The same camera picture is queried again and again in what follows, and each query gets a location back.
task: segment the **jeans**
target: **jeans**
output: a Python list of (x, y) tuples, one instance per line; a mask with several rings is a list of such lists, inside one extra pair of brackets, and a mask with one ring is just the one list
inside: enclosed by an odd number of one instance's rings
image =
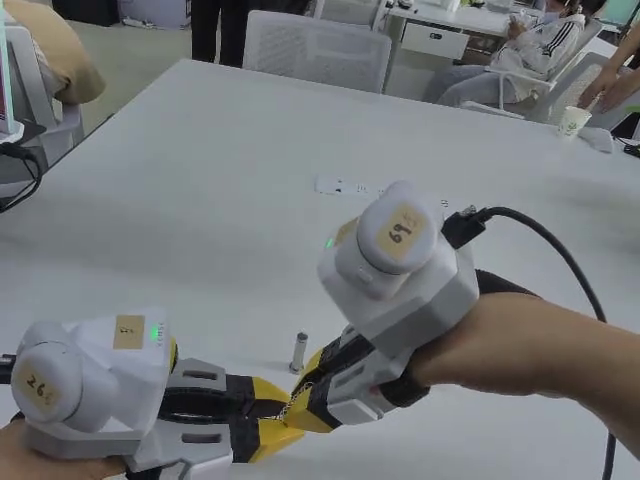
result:
[(249, 0), (191, 0), (191, 58), (213, 63), (222, 12), (220, 63), (242, 67)]
[[(424, 97), (425, 102), (459, 107), (471, 101), (483, 105), (495, 105), (500, 102), (500, 77), (497, 73), (485, 71), (481, 65), (462, 65), (437, 72)], [(517, 97), (513, 85), (504, 82), (504, 103), (516, 103)]]

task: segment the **black pants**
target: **black pants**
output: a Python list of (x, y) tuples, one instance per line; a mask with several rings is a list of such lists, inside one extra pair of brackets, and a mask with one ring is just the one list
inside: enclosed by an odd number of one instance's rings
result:
[(216, 30), (221, 17), (220, 63), (242, 67), (251, 3), (250, 0), (191, 0), (191, 58), (215, 61)]

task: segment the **pillow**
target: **pillow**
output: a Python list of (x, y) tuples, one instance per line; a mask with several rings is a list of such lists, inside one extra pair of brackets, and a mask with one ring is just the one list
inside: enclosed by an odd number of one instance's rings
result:
[(80, 39), (69, 24), (50, 7), (25, 0), (5, 0), (4, 8), (23, 25), (40, 48), (60, 90), (54, 97), (62, 103), (77, 105), (95, 100), (105, 89)]

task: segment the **desk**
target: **desk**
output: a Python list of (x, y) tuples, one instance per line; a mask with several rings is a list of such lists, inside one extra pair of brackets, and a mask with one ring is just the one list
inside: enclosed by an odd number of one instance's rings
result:
[[(545, 125), (182, 61), (0, 216), (0, 352), (35, 320), (160, 305), (183, 357), (292, 387), (296, 333), (310, 355), (345, 326), (316, 278), (326, 236), (368, 204), (315, 193), (318, 173), (522, 209), (571, 249), (612, 321), (640, 330), (638, 160), (563, 144)], [(590, 312), (525, 229), (496, 221), (474, 251), (478, 267)], [(8, 389), (0, 407), (8, 420)], [(572, 402), (439, 387), (231, 478), (599, 478), (604, 442)], [(639, 475), (621, 448), (616, 478)]]
[[(425, 0), (418, 0), (408, 10), (398, 6), (389, 9), (385, 30), (393, 40), (393, 51), (385, 93), (422, 100), (433, 73), (462, 58), (469, 34), (499, 39), (504, 37), (508, 21), (507, 14), (486, 8), (464, 6), (449, 12)], [(409, 33), (416, 35), (411, 45), (406, 42)]]
[(455, 12), (449, 12), (437, 4), (424, 0), (417, 1), (411, 9), (395, 6), (389, 10), (389, 15), (497, 37), (505, 35), (509, 20), (508, 15), (490, 12), (486, 8), (463, 6)]

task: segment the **small metal cylinder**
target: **small metal cylinder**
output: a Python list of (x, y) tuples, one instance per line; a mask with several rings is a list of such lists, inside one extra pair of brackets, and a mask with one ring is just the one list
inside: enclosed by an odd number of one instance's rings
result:
[(293, 360), (289, 364), (289, 371), (291, 373), (300, 373), (304, 368), (304, 351), (307, 348), (307, 339), (309, 336), (300, 332), (296, 337), (296, 346), (293, 350)]

